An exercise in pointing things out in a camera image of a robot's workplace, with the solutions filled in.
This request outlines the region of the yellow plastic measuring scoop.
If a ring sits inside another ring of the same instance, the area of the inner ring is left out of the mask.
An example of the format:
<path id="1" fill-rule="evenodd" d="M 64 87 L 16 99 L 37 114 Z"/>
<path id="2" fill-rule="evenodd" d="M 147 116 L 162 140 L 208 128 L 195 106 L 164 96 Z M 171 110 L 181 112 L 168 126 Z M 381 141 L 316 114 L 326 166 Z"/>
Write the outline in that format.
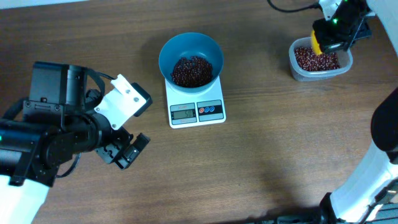
<path id="1" fill-rule="evenodd" d="M 321 55 L 323 52 L 320 49 L 320 44 L 317 41 L 314 30 L 311 32 L 310 37 L 311 37 L 311 46 L 312 46 L 312 50 L 313 50 L 314 54 Z"/>

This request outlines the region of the red beans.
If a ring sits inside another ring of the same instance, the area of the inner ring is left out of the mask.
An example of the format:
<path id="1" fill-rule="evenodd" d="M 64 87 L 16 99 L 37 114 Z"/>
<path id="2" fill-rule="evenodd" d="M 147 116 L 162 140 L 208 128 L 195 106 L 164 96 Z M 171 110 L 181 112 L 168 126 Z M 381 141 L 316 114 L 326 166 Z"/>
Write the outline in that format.
<path id="1" fill-rule="evenodd" d="M 172 70 L 172 81 L 184 88 L 197 88 L 209 84 L 213 79 L 213 66 L 202 57 L 182 57 Z"/>

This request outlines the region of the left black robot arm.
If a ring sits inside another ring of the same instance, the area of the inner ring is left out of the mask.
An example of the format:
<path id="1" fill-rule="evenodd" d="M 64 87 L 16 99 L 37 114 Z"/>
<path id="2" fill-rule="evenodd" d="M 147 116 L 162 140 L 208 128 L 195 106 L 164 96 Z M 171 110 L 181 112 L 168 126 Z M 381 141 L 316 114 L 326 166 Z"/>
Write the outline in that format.
<path id="1" fill-rule="evenodd" d="M 111 79 L 93 69 L 36 62 L 28 97 L 1 118 L 1 222 L 31 223 L 60 166 L 75 167 L 86 152 L 127 169 L 150 139 L 130 134 L 124 123 L 140 116 L 152 98 L 122 75 Z"/>

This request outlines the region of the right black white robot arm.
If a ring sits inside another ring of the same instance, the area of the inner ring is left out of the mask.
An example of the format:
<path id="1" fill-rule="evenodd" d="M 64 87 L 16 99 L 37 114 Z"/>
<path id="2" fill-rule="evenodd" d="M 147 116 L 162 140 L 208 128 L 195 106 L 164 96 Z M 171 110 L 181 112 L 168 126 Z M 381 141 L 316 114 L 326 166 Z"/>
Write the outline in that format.
<path id="1" fill-rule="evenodd" d="M 397 47 L 396 0 L 319 0 L 323 19 L 313 23 L 312 47 L 316 54 L 347 51 L 363 38 L 365 18 L 374 13 Z M 321 215 L 325 223 L 365 223 L 370 215 L 397 195 L 397 91 L 375 110 L 371 144 L 347 181 L 325 195 Z"/>

